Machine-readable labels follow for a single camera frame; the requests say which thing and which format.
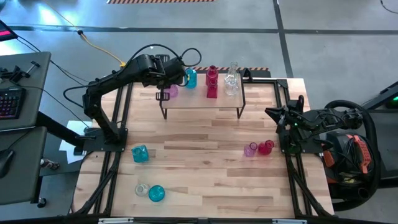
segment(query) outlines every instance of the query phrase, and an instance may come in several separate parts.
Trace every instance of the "red component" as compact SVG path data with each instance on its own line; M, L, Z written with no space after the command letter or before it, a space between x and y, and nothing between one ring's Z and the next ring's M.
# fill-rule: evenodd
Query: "red component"
M274 145L274 142L271 140L262 142L259 145L259 152L264 155L269 155L272 152L272 148L274 147Z
M368 145L366 145L366 142L362 141L359 136L355 135L354 136L354 143L356 145L355 149L359 152L359 155L361 155L361 170L362 173L367 174L368 173L368 165L371 163L371 155L369 153Z
M207 98L217 98L217 80L211 79L207 86Z
M9 35L9 34L11 34L11 32L9 32L9 31L1 31L0 32L0 35Z
M331 155L330 151L323 151L323 157L325 158L325 164L327 167L335 165L335 159Z
M210 80L218 80L218 70L214 65L210 66L210 68L206 72L206 85L209 85Z

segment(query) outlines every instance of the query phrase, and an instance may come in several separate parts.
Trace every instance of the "blue bottle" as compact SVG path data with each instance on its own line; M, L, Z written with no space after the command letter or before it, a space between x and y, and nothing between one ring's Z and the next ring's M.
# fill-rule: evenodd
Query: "blue bottle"
M131 149L134 162L146 162L149 160L148 150L145 145L136 146Z
M164 188L160 185L155 185L149 189L149 199L153 202L163 200L165 194Z
M188 85L186 85L186 87L191 89L195 88L197 86L197 71L188 68L186 69L185 73L187 74L185 76L185 83L187 83L187 80L189 80Z

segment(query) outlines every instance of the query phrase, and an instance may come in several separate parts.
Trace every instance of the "screw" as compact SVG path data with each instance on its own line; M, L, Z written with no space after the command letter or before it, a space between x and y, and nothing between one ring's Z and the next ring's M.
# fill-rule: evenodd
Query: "screw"
M35 61L31 61L31 64L33 64L33 65L32 65L32 66L28 69L28 71L26 72L26 73L28 73L28 74L29 74L30 71L32 71L32 69L33 69L34 67L40 68L40 65L39 65L38 63L36 63Z

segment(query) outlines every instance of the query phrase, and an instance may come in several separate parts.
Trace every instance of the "white paper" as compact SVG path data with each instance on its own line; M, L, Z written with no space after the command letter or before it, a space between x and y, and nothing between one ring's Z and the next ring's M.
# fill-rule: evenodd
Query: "white paper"
M87 126L92 127L93 122L91 121L85 121L85 124ZM81 121L68 121L67 128L78 133L79 135L85 135L85 124ZM73 155L73 151L75 150L75 146L67 143L66 141L62 140L61 145L60 145L60 151L66 151L67 152L67 159L68 159L68 164L71 164L72 162L80 161L82 160L85 156L75 156Z

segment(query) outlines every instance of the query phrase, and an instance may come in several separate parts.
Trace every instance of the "pink glass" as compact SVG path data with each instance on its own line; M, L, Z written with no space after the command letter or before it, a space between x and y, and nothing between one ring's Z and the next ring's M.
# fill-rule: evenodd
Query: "pink glass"
M207 98L217 98L217 91L217 80L210 80L209 85L207 86Z
M175 98L178 96L178 88L177 85L171 85L170 88L164 89L165 93L170 94L170 98Z
M257 144L255 142L250 143L250 148L253 150L257 150Z
M206 72L206 85L209 85L210 80L214 79L218 79L218 70L214 65L212 65Z
M271 140L262 142L259 145L259 152L263 155L269 155L272 152L273 147L274 147L274 142Z
M253 156L255 155L255 153L256 153L256 150L253 150L253 149L251 149L250 146L246 145L246 146L243 148L243 152L244 152L244 155L245 155L245 156L247 156L247 157L253 157Z

